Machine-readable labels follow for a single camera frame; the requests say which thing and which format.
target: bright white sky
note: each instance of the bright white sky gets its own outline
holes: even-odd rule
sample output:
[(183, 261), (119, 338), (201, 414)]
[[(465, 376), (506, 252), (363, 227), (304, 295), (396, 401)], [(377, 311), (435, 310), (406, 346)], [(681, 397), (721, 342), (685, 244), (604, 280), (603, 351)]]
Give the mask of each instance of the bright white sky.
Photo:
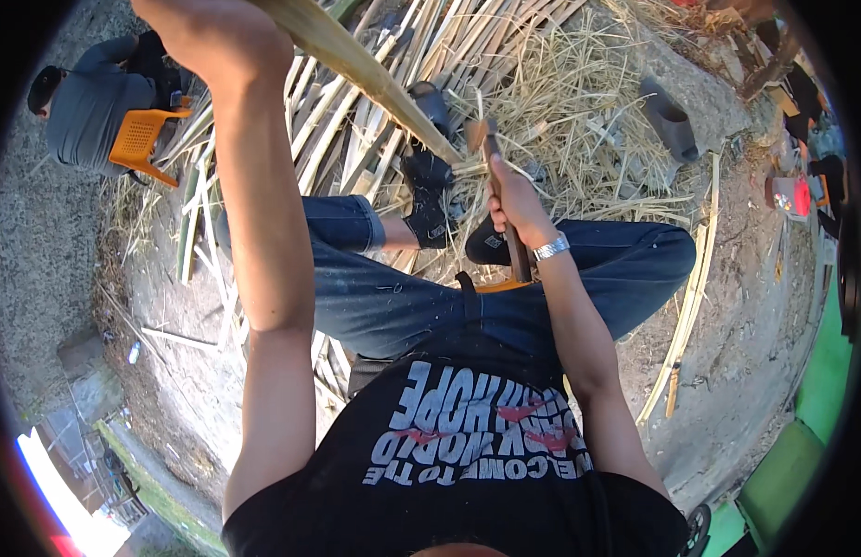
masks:
[(84, 505), (60, 477), (37, 431), (32, 428), (28, 437), (20, 435), (16, 442), (23, 452), (25, 462), (40, 486), (47, 504), (53, 508), (78, 549), (88, 557), (113, 557), (122, 547), (130, 532), (109, 518), (90, 516)]

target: sock logo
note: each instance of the sock logo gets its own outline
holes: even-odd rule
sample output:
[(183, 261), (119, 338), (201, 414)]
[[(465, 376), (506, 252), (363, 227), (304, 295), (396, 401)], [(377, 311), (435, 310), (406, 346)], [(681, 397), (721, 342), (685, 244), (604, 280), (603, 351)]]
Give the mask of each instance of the sock logo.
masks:
[(485, 243), (486, 245), (488, 245), (490, 248), (492, 248), (494, 250), (495, 248), (502, 245), (504, 242), (502, 240), (496, 238), (495, 236), (490, 236), (489, 238), (483, 240), (483, 243)]

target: orange plastic chair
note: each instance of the orange plastic chair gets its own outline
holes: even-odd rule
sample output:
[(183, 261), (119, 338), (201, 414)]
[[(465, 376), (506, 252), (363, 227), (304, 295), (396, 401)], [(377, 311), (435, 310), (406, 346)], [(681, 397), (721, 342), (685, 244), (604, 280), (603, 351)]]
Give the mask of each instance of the orange plastic chair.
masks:
[(190, 109), (175, 109), (174, 111), (149, 109), (128, 110), (124, 115), (122, 129), (119, 130), (109, 161), (117, 165), (145, 172), (153, 178), (177, 187), (177, 180), (161, 172), (149, 162), (155, 149), (155, 140), (169, 117), (188, 117), (193, 112)]

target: gray shirt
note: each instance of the gray shirt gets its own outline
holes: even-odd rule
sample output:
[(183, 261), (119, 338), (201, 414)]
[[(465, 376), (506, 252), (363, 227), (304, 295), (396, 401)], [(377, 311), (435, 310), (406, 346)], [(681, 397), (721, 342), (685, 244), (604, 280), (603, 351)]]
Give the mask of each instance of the gray shirt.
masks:
[(46, 146), (62, 164), (117, 176), (128, 169), (109, 162), (109, 152), (128, 110), (148, 109), (155, 83), (118, 67), (136, 50), (132, 36), (91, 46), (59, 83), (46, 125)]

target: hammer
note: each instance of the hammer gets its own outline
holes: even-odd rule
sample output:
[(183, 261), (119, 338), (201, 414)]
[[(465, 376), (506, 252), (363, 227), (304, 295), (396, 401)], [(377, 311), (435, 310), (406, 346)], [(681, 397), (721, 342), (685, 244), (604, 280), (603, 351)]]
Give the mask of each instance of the hammer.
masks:
[[(500, 153), (495, 134), (498, 133), (498, 124), (494, 118), (488, 117), (479, 122), (468, 121), (464, 123), (464, 134), (468, 140), (469, 150), (483, 148), (483, 160), (489, 166), (489, 160), (493, 155)], [(502, 199), (502, 184), (498, 177), (489, 168), (489, 181), (492, 183), (493, 194)], [(504, 224), (504, 239), (508, 242), (508, 253), (511, 254), (511, 277), (516, 283), (531, 283), (533, 275), (529, 270), (529, 253), (527, 247), (520, 241), (517, 231), (510, 222)]]

